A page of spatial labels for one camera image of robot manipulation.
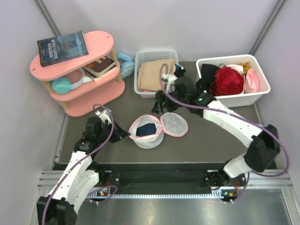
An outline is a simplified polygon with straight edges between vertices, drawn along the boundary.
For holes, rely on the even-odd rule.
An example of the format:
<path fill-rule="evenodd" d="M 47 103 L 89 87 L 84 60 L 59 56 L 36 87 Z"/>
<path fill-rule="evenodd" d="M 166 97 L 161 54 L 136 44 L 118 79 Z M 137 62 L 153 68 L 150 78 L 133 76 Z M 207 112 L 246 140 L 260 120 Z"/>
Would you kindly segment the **pink white mesh laundry bag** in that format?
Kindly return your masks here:
<path fill-rule="evenodd" d="M 154 123 L 157 131 L 153 135 L 138 137 L 136 129 L 142 125 Z M 183 137 L 188 132 L 186 120 L 176 113 L 166 112 L 160 118 L 153 115 L 142 115 L 134 121 L 129 131 L 129 138 L 142 149 L 152 149 L 157 147 L 167 134 L 172 137 Z"/>

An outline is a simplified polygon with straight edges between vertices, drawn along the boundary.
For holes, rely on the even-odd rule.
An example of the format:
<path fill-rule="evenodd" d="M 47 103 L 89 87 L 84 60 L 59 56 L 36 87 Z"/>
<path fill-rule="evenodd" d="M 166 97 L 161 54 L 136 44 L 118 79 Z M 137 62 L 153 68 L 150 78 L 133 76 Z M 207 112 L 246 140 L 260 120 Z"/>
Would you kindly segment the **navy blue lace bra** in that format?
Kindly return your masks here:
<path fill-rule="evenodd" d="M 143 137 L 155 134 L 157 131 L 156 125 L 154 123 L 148 123 L 142 125 L 136 129 L 136 136 Z"/>

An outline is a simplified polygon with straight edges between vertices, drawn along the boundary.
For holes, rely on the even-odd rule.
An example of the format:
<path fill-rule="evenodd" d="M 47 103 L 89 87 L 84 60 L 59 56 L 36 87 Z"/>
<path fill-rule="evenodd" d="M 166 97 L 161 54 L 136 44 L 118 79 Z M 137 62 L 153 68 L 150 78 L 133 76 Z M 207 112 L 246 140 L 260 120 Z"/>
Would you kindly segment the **pink bra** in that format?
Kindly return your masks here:
<path fill-rule="evenodd" d="M 254 69 L 249 69 L 245 76 L 244 93 L 256 93 L 260 91 L 259 81 Z"/>

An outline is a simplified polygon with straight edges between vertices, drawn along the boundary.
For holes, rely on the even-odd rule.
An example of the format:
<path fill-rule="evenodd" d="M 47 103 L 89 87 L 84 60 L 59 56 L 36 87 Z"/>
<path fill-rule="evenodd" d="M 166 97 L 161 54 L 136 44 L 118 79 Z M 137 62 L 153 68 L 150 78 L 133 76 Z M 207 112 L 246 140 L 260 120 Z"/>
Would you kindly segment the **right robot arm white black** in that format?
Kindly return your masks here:
<path fill-rule="evenodd" d="M 273 125 L 264 127 L 239 116 L 211 94 L 198 91 L 187 77 L 164 74 L 159 83 L 163 89 L 156 93 L 154 113 L 186 107 L 235 136 L 247 148 L 224 165 L 218 177 L 223 185 L 231 185 L 237 176 L 249 171 L 264 172 L 280 153 L 278 131 Z"/>

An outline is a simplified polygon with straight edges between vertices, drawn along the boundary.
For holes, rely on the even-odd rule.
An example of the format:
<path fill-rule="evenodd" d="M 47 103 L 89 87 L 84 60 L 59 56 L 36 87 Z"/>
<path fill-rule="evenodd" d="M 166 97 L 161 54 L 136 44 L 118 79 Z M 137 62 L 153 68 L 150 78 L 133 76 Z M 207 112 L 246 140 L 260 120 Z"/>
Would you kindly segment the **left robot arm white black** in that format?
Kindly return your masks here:
<path fill-rule="evenodd" d="M 47 196 L 37 201 L 38 223 L 74 225 L 91 189 L 106 182 L 104 169 L 93 162 L 97 152 L 106 143 L 116 143 L 128 136 L 129 132 L 109 116 L 89 118 L 59 181 Z"/>

